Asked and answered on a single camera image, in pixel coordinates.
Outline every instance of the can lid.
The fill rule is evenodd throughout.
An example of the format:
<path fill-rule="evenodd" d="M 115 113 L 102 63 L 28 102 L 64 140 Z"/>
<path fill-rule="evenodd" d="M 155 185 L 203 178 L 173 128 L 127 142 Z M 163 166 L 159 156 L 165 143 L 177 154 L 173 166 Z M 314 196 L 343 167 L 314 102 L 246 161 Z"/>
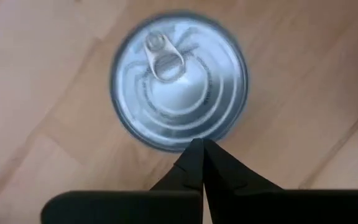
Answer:
<path fill-rule="evenodd" d="M 141 24 L 111 70 L 111 98 L 123 125 L 149 146 L 171 152 L 182 152 L 194 138 L 221 139 L 245 105 L 247 85 L 231 35 L 190 12 Z"/>

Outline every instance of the wooden floor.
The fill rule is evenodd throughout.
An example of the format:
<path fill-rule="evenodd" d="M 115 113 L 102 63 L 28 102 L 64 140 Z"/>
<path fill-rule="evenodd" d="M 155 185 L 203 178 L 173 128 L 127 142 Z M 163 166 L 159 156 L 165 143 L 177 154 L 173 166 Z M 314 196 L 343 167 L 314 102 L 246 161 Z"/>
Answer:
<path fill-rule="evenodd" d="M 284 188 L 358 189 L 358 1 L 0 0 L 0 223 L 171 168 L 179 155 L 132 138 L 108 89 L 122 38 L 167 9 L 218 20 L 246 56 L 246 112 L 220 145 Z"/>

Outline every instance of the metal lid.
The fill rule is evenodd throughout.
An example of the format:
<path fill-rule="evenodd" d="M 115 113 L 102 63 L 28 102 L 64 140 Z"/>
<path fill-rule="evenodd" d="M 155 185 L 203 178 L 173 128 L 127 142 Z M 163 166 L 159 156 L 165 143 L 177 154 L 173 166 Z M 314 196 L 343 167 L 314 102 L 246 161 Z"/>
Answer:
<path fill-rule="evenodd" d="M 118 50 L 111 98 L 132 135 L 182 152 L 194 138 L 217 141 L 229 131 L 246 102 L 247 68 L 219 24 L 189 12 L 159 15 Z"/>

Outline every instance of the pull tab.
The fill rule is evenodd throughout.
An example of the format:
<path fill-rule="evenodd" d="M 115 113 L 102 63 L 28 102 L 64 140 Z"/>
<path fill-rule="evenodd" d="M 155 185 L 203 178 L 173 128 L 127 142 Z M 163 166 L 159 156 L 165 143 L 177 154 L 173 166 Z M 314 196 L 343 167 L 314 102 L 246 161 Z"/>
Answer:
<path fill-rule="evenodd" d="M 151 32 L 144 42 L 147 59 L 153 76 L 160 82 L 170 83 L 180 78 L 186 71 L 185 60 L 179 51 L 172 45 L 168 37 L 160 32 Z M 179 71 L 170 78 L 163 78 L 155 71 L 155 64 L 164 57 L 176 55 L 180 59 Z"/>

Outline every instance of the can rim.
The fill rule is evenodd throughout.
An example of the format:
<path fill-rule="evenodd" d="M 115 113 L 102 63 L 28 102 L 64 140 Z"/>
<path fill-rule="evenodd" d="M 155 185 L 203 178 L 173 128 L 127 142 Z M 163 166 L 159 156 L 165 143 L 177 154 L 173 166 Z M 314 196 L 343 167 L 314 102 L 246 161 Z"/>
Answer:
<path fill-rule="evenodd" d="M 149 146 L 154 149 L 158 149 L 159 151 L 163 152 L 170 152 L 170 153 L 182 153 L 183 150 L 177 150 L 177 149 L 168 149 L 168 147 L 164 147 L 163 144 L 158 144 L 156 142 L 148 141 L 143 136 L 141 136 L 135 128 L 131 125 L 131 123 L 125 118 L 123 111 L 121 107 L 119 106 L 119 102 L 116 97 L 116 93 L 114 91 L 114 84 L 115 84 L 115 77 L 116 77 L 116 71 L 118 67 L 118 63 L 121 59 L 121 55 L 124 53 L 126 47 L 128 46 L 130 40 L 143 28 L 147 27 L 148 25 L 152 24 L 153 22 L 159 21 L 161 19 L 171 19 L 171 18 L 191 18 L 195 19 L 197 21 L 205 22 L 209 25 L 212 25 L 213 27 L 217 28 L 218 32 L 220 32 L 226 39 L 229 45 L 232 46 L 233 50 L 235 51 L 238 61 L 241 65 L 241 69 L 243 71 L 243 76 L 245 79 L 244 87 L 244 96 L 242 97 L 241 106 L 239 108 L 239 111 L 236 113 L 236 115 L 231 119 L 231 122 L 226 125 L 224 130 L 221 132 L 221 134 L 216 137 L 215 141 L 221 140 L 224 136 L 226 136 L 231 128 L 235 126 L 235 123 L 239 120 L 241 117 L 242 112 L 245 110 L 247 98 L 248 98 L 248 92 L 249 92 L 249 75 L 248 75 L 248 66 L 246 64 L 245 58 L 242 54 L 241 47 L 238 44 L 236 38 L 226 29 L 224 28 L 218 21 L 212 20 L 207 16 L 204 16 L 202 14 L 198 14 L 195 12 L 191 12 L 189 10 L 174 10 L 174 11 L 168 11 L 163 13 L 157 13 L 153 16 L 150 16 L 143 20 L 140 24 L 136 25 L 132 30 L 129 31 L 129 33 L 125 36 L 124 40 L 121 42 L 119 48 L 116 50 L 116 53 L 114 54 L 114 59 L 112 60 L 111 68 L 110 68 L 110 82 L 109 82 L 109 91 L 110 91 L 110 97 L 112 101 L 112 105 L 114 107 L 114 110 L 120 119 L 121 124 L 124 126 L 127 132 L 132 135 L 132 137 L 138 139 L 140 142 L 145 144 L 146 146 Z"/>

